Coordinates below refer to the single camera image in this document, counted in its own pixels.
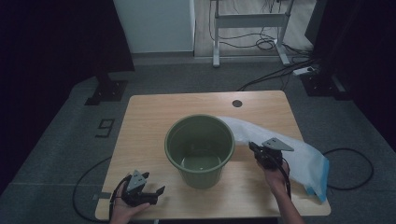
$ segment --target white plastic bag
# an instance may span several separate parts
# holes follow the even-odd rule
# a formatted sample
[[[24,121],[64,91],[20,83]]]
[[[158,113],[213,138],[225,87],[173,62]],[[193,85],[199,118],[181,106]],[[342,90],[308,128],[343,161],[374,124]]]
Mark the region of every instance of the white plastic bag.
[[[304,185],[306,192],[310,195],[316,194],[321,202],[326,201],[329,161],[317,149],[300,140],[271,132],[241,119],[218,118],[231,128],[236,144],[248,145],[248,142],[254,142],[261,146],[262,142],[275,137],[294,148],[294,151],[282,151],[283,158],[290,166],[290,179]]]

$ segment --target tabletop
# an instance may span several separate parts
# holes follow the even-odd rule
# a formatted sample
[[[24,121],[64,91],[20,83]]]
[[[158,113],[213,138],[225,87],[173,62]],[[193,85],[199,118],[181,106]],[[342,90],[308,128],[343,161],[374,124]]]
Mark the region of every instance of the tabletop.
[[[236,107],[234,101],[242,105]],[[248,146],[236,146],[220,181],[194,189],[166,158],[164,139],[170,127],[192,114],[243,119],[273,132],[303,140],[283,91],[239,91],[132,96],[120,128],[102,192],[112,192],[129,173],[149,172],[143,191],[165,186],[156,205],[136,219],[279,217],[276,200]],[[305,193],[291,181],[291,198],[302,216],[327,216],[329,203]],[[109,199],[100,199],[95,216],[108,219]]]

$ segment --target human hand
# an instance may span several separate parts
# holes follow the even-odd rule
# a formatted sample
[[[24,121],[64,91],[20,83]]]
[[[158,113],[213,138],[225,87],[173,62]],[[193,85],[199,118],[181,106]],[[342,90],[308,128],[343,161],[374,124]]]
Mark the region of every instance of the human hand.
[[[257,162],[257,164],[262,168],[262,170],[265,173],[265,181],[269,185],[271,191],[273,193],[276,192],[287,192],[285,188],[286,180],[285,177],[282,175],[282,173],[276,169],[276,170],[267,170],[262,167],[262,165]],[[286,174],[289,175],[290,168],[289,165],[286,162],[283,162],[282,164],[283,170],[285,170]]]
[[[131,218],[137,213],[149,208],[149,203],[142,203],[136,207],[131,207],[121,198],[121,193],[124,188],[125,182],[120,185],[117,191],[117,197],[114,201],[113,215],[110,224],[127,224]]]

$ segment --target plastic bucket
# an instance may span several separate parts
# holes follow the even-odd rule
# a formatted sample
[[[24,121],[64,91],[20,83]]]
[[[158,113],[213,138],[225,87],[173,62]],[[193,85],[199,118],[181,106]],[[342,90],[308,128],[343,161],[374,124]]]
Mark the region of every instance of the plastic bucket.
[[[184,181],[196,189],[219,182],[234,151],[231,129],[209,115],[192,115],[177,121],[165,137],[165,153]]]

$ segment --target white wall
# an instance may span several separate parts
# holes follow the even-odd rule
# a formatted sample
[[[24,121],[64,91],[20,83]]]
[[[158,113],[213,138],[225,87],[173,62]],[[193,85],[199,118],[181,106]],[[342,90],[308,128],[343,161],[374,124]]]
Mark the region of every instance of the white wall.
[[[131,53],[193,51],[193,0],[114,0]]]

